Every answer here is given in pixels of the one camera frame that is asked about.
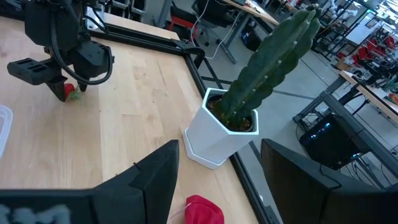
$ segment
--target wooden table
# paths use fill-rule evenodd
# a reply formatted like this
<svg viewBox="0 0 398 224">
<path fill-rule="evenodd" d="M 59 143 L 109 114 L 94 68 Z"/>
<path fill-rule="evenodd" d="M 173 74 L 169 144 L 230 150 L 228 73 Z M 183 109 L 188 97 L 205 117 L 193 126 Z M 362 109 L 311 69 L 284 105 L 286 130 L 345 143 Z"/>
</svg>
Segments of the wooden table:
<svg viewBox="0 0 398 224">
<path fill-rule="evenodd" d="M 176 33 L 112 15 L 105 20 L 178 38 Z M 230 161 L 209 170 L 186 155 L 182 131 L 201 98 L 184 59 L 96 40 L 112 48 L 112 77 L 89 86 L 79 100 L 62 103 L 46 85 L 32 86 L 8 74 L 6 65 L 11 61 L 49 56 L 25 35 L 22 22 L 0 17 L 0 104 L 14 112 L 0 160 L 0 187 L 94 187 L 167 141 L 178 139 L 180 165 L 170 214 L 183 208 L 187 197 L 198 194 L 223 210 L 225 223 L 257 223 Z M 71 78 L 67 82 L 76 84 Z M 171 223 L 184 223 L 183 215 Z"/>
<path fill-rule="evenodd" d="M 298 9 L 294 6 L 292 6 L 291 4 L 289 4 L 288 2 L 285 3 L 284 7 L 287 8 L 287 10 L 289 10 L 291 13 L 296 13 L 298 11 Z"/>
<path fill-rule="evenodd" d="M 352 85 L 356 85 L 358 82 L 353 78 L 354 74 L 346 71 L 341 71 L 340 76 L 342 76 L 347 82 Z M 374 103 L 381 111 L 383 111 L 388 117 L 390 117 L 394 122 L 398 124 L 398 106 L 384 98 L 377 96 L 379 91 L 378 88 L 371 86 L 358 86 L 356 88 L 361 92 L 370 102 Z"/>
<path fill-rule="evenodd" d="M 251 7 L 249 4 L 252 2 L 252 0 L 246 0 L 246 4 L 245 4 L 244 6 L 242 6 L 242 5 L 240 5 L 240 4 L 237 4 L 237 3 L 235 3 L 235 2 L 233 2 L 233 1 L 231 1 L 231 0 L 223 0 L 223 1 L 224 1 L 224 2 L 227 2 L 228 4 L 230 4 L 230 5 L 232 5 L 232 6 L 236 7 L 236 8 L 238 8 L 238 9 L 240 9 L 240 10 L 243 10 L 243 11 L 245 11 L 245 12 L 250 13 L 252 16 L 259 17 L 259 18 L 261 18 L 262 20 L 264 20 L 264 21 L 266 21 L 266 22 L 271 22 L 271 23 L 273 23 L 273 24 L 275 24 L 275 25 L 278 25 L 278 24 L 279 24 L 279 23 L 278 23 L 272 16 L 270 16 L 266 11 L 264 11 L 264 12 L 259 12 L 259 11 L 255 10 L 253 7 Z"/>
</svg>

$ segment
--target white hexagonal pot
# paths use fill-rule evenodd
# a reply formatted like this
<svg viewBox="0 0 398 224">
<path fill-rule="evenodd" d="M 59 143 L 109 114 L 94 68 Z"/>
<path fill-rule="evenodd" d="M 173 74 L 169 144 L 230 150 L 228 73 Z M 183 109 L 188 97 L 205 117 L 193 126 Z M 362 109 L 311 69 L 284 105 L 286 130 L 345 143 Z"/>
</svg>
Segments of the white hexagonal pot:
<svg viewBox="0 0 398 224">
<path fill-rule="evenodd" d="M 208 98 L 225 92 L 226 90 L 208 88 L 200 109 L 183 134 L 188 157 L 210 169 L 222 165 L 229 156 L 259 135 L 256 110 L 252 110 L 251 114 L 252 131 L 235 132 L 228 130 L 207 109 Z"/>
</svg>

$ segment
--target black cable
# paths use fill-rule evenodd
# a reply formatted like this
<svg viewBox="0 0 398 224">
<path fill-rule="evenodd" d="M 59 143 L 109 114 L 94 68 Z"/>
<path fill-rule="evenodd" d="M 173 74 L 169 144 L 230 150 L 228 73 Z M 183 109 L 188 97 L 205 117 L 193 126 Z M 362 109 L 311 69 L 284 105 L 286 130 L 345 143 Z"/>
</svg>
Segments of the black cable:
<svg viewBox="0 0 398 224">
<path fill-rule="evenodd" d="M 350 99 L 350 101 L 353 100 L 353 99 L 355 99 L 355 98 L 357 98 L 357 97 L 359 97 L 359 96 L 363 96 L 363 94 L 360 93 L 360 94 L 357 94 L 357 95 L 353 96 L 353 97 Z"/>
<path fill-rule="evenodd" d="M 109 30 L 107 30 L 108 27 L 106 27 L 106 28 L 102 27 L 102 26 L 101 26 L 97 21 L 95 21 L 95 19 L 93 19 L 92 17 L 87 16 L 87 15 L 84 15 L 83 17 L 86 18 L 86 19 L 89 19 L 91 22 L 93 22 L 93 23 L 94 23 L 96 26 L 98 26 L 98 28 L 99 28 L 102 32 L 104 32 L 105 34 L 108 34 L 108 33 L 109 33 Z"/>
<path fill-rule="evenodd" d="M 355 179 L 354 175 L 351 173 L 351 171 L 349 170 L 348 166 L 346 165 L 346 169 L 348 170 L 349 174 L 352 176 L 352 178 Z"/>
<path fill-rule="evenodd" d="M 72 5 L 68 4 L 66 0 L 62 0 L 61 4 L 63 4 L 67 8 L 68 13 L 73 17 L 73 20 L 78 22 L 79 19 L 77 18 L 75 11 L 72 8 Z"/>
<path fill-rule="evenodd" d="M 307 122 L 308 122 L 309 124 L 312 124 L 312 125 L 316 125 L 316 124 L 317 124 L 317 123 L 313 123 L 313 122 L 309 121 L 307 117 L 305 117 L 305 118 L 303 118 L 303 119 L 306 119 Z"/>
<path fill-rule="evenodd" d="M 369 169 L 369 171 L 370 171 L 373 175 L 375 175 L 374 172 L 373 172 L 373 170 L 371 169 L 371 166 L 370 166 L 368 163 L 366 163 L 366 161 L 365 161 L 364 159 L 362 159 L 362 157 L 360 157 L 359 159 L 361 160 L 361 162 L 363 162 L 363 164 L 366 165 L 366 167 Z"/>
<path fill-rule="evenodd" d="M 386 178 L 386 181 L 388 182 L 388 184 L 389 184 L 390 186 L 392 186 L 391 181 L 387 178 L 386 174 L 385 174 L 384 171 L 383 171 L 383 164 L 380 164 L 380 170 L 381 170 L 381 173 L 383 174 L 384 178 Z"/>
<path fill-rule="evenodd" d="M 359 107 L 352 113 L 352 115 L 355 115 L 356 113 L 358 113 L 358 111 L 359 111 L 360 109 L 362 109 L 367 103 L 369 103 L 369 101 L 366 99 L 366 100 L 361 104 L 361 106 L 359 106 Z"/>
<path fill-rule="evenodd" d="M 71 77 L 73 77 L 77 81 L 79 81 L 83 84 L 86 84 L 86 85 L 99 85 L 101 83 L 104 83 L 106 80 L 108 80 L 112 74 L 112 69 L 113 69 L 112 53 L 111 53 L 111 49 L 109 47 L 106 47 L 106 51 L 108 53 L 108 72 L 106 73 L 106 75 L 103 78 L 101 78 L 99 80 L 94 80 L 94 81 L 87 80 L 87 79 L 77 75 L 74 71 L 72 71 L 68 67 L 68 65 L 66 65 L 66 63 L 63 61 L 60 51 L 58 49 L 55 16 L 56 15 L 54 14 L 54 12 L 52 12 L 50 14 L 51 45 L 52 45 L 54 59 L 58 62 L 58 64 L 61 66 L 61 68 L 64 69 Z"/>
<path fill-rule="evenodd" d="M 377 187 L 373 184 L 373 182 L 371 181 L 371 179 L 369 179 L 369 177 L 367 177 L 367 176 L 365 175 L 365 173 L 364 173 L 361 169 L 359 169 L 358 166 L 357 166 L 356 164 L 355 164 L 354 166 L 355 166 L 355 169 L 356 169 L 356 170 L 359 170 L 359 171 L 362 173 L 362 175 L 365 176 L 365 178 L 373 185 L 373 187 L 377 188 Z"/>
<path fill-rule="evenodd" d="M 354 163 L 354 162 L 351 163 L 351 167 L 353 168 L 354 174 L 356 174 L 356 176 L 358 177 L 358 179 L 359 179 L 360 181 L 364 182 L 364 181 L 360 178 L 360 176 L 358 175 L 358 171 L 355 170 L 354 164 L 353 164 L 353 163 Z"/>
<path fill-rule="evenodd" d="M 322 164 L 319 165 L 319 171 L 320 171 L 320 173 L 321 173 L 323 176 L 329 178 L 330 180 L 332 180 L 332 181 L 334 181 L 334 182 L 336 182 L 336 183 L 338 184 L 336 187 L 331 187 L 331 188 L 329 188 L 329 189 L 328 189 L 328 193 L 325 194 L 325 197 L 324 197 L 323 200 L 322 200 L 321 212 L 319 213 L 319 217 L 318 217 L 318 220 L 320 221 L 320 220 L 322 219 L 322 216 L 323 216 L 323 211 L 325 211 L 325 209 L 326 209 L 326 205 L 327 205 L 327 202 L 328 202 L 328 198 L 329 198 L 330 192 L 331 192 L 332 190 L 335 190 L 335 189 L 340 188 L 342 185 L 341 185 L 341 183 L 338 182 L 336 179 L 330 177 L 329 175 L 326 175 L 326 174 L 323 172 L 323 170 L 322 170 Z"/>
<path fill-rule="evenodd" d="M 99 21 L 104 25 L 104 28 L 106 29 L 106 32 L 108 33 L 108 26 L 106 25 L 106 23 L 104 22 L 104 20 L 102 20 L 102 18 L 100 17 L 100 15 L 98 15 L 97 10 L 95 10 L 95 7 L 90 6 L 93 9 L 94 15 L 99 19 Z"/>
<path fill-rule="evenodd" d="M 307 156 L 307 158 L 309 158 L 310 156 L 307 154 L 306 150 L 304 149 L 304 147 L 300 143 L 299 134 L 297 133 L 298 128 L 299 128 L 299 124 L 296 125 L 296 138 L 297 138 L 298 143 L 300 144 L 301 148 L 303 149 L 305 155 Z"/>
</svg>

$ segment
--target white cable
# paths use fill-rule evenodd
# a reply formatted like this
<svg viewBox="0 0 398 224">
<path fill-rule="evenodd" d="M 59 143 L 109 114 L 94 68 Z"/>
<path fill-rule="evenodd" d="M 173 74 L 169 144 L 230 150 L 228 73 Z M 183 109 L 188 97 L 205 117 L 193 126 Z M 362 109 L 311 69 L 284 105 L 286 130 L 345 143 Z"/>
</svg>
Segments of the white cable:
<svg viewBox="0 0 398 224">
<path fill-rule="evenodd" d="M 179 213 L 182 213 L 185 211 L 185 209 L 187 209 L 192 203 L 189 203 L 188 205 L 186 205 L 185 207 L 181 208 L 179 211 L 177 211 L 176 213 L 174 213 L 167 221 L 170 221 L 171 219 L 174 218 L 174 216 L 178 215 Z"/>
<path fill-rule="evenodd" d="M 210 0 L 207 0 L 206 5 L 205 5 L 205 8 L 204 8 L 202 14 L 201 14 L 201 15 L 199 16 L 199 18 L 195 21 L 195 23 L 193 24 L 193 27 L 191 28 L 191 41 L 192 41 L 192 43 L 193 43 L 193 45 L 194 45 L 195 47 L 198 47 L 198 46 L 197 46 L 197 45 L 195 44 L 195 42 L 193 41 L 193 37 L 192 37 L 192 35 L 193 35 L 193 30 L 194 30 L 195 26 L 197 25 L 197 23 L 199 22 L 199 20 L 201 19 L 201 17 L 205 14 L 207 5 L 209 4 L 209 1 L 210 1 Z"/>
<path fill-rule="evenodd" d="M 213 56 L 212 56 L 212 57 L 205 57 L 205 58 L 207 58 L 207 59 L 213 59 L 213 58 L 216 56 L 217 51 L 218 51 L 218 48 L 219 48 L 220 45 L 224 42 L 224 40 L 228 37 L 229 33 L 232 31 L 232 29 L 233 29 L 233 27 L 235 26 L 235 23 L 236 23 L 236 21 L 238 20 L 238 17 L 239 17 L 239 15 L 240 15 L 241 12 L 242 12 L 242 11 L 240 11 L 239 14 L 236 16 L 234 23 L 232 24 L 232 26 L 231 26 L 231 28 L 229 29 L 228 33 L 225 35 L 224 39 L 217 45 L 216 51 L 214 52 Z"/>
<path fill-rule="evenodd" d="M 192 29 L 191 29 L 191 41 L 192 41 L 192 43 L 193 43 L 193 45 L 194 45 L 195 47 L 198 47 L 198 46 L 196 46 L 195 42 L 193 41 L 193 30 L 194 30 L 196 24 L 199 22 L 199 20 L 200 20 L 200 19 L 202 18 L 202 16 L 205 14 L 206 8 L 207 8 L 207 5 L 208 5 L 209 1 L 210 1 L 210 0 L 207 0 L 206 5 L 205 5 L 205 8 L 203 9 L 202 14 L 201 14 L 201 15 L 199 16 L 199 18 L 195 21 L 195 23 L 193 24 L 193 27 L 192 27 Z M 207 58 L 207 59 L 213 59 L 213 58 L 216 56 L 217 51 L 218 51 L 218 48 L 219 48 L 220 45 L 224 42 L 224 40 L 227 38 L 227 36 L 229 35 L 229 33 L 231 32 L 231 30 L 232 30 L 233 27 L 235 26 L 235 23 L 236 23 L 236 21 L 238 20 L 238 17 L 240 16 L 241 12 L 242 12 L 242 11 L 239 11 L 239 13 L 238 13 L 238 15 L 236 16 L 235 21 L 234 21 L 234 23 L 232 24 L 231 28 L 229 29 L 228 33 L 225 35 L 225 37 L 223 38 L 223 40 L 217 45 L 216 51 L 214 52 L 213 56 L 212 56 L 212 57 L 205 57 L 205 58 Z"/>
</svg>

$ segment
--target cactus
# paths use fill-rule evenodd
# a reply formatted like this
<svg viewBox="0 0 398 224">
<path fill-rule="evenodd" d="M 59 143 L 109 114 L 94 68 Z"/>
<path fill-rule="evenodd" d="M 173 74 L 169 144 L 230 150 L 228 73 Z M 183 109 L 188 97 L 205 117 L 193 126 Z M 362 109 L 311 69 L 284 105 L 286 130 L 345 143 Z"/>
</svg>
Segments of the cactus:
<svg viewBox="0 0 398 224">
<path fill-rule="evenodd" d="M 389 93 L 390 91 L 396 92 L 398 90 L 397 75 L 393 75 L 392 77 L 390 77 L 386 84 L 382 86 L 382 89 L 387 93 Z"/>
<path fill-rule="evenodd" d="M 317 5 L 299 10 L 262 41 L 238 79 L 212 109 L 225 126 L 231 130 L 241 129 L 251 111 L 259 107 L 273 88 L 298 65 L 318 32 L 319 15 Z"/>
</svg>

